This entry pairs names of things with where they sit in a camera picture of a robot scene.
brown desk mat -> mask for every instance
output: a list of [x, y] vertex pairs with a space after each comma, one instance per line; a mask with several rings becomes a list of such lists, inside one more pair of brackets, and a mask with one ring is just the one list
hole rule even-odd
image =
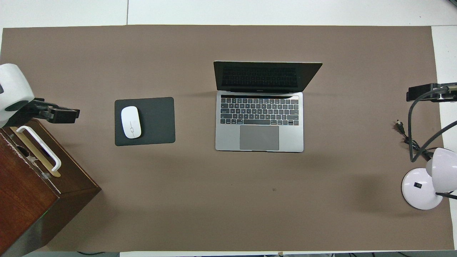
[[[303, 153], [214, 148], [214, 60], [318, 61]], [[402, 197], [408, 87], [436, 82], [430, 27], [122, 26], [4, 29], [1, 63], [37, 97], [79, 108], [45, 126], [103, 188], [55, 251], [453, 249], [449, 202]], [[176, 142], [114, 145], [116, 99], [175, 99]], [[438, 104], [413, 114], [439, 130]], [[435, 146], [441, 145], [437, 140]]]

laptop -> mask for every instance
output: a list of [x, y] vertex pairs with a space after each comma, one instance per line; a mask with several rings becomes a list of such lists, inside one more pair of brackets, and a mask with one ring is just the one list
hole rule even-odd
[[303, 93], [322, 63], [215, 61], [216, 150], [303, 152]]

white mouse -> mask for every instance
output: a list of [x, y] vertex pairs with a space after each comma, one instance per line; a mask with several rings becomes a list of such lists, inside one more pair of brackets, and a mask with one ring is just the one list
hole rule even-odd
[[127, 106], [122, 109], [121, 121], [126, 137], [134, 139], [141, 136], [140, 117], [135, 106]]

white robot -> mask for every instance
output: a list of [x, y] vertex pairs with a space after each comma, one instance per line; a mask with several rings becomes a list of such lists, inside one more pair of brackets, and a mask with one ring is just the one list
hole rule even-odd
[[27, 79], [15, 64], [0, 65], [0, 128], [21, 126], [31, 118], [51, 123], [74, 123], [80, 111], [35, 98]]

wooden box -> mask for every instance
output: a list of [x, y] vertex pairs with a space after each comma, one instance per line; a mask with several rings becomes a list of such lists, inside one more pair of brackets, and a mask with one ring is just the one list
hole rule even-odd
[[0, 129], [1, 257], [23, 256], [46, 245], [101, 190], [39, 121], [26, 126], [61, 166], [52, 171], [57, 161], [28, 130]]

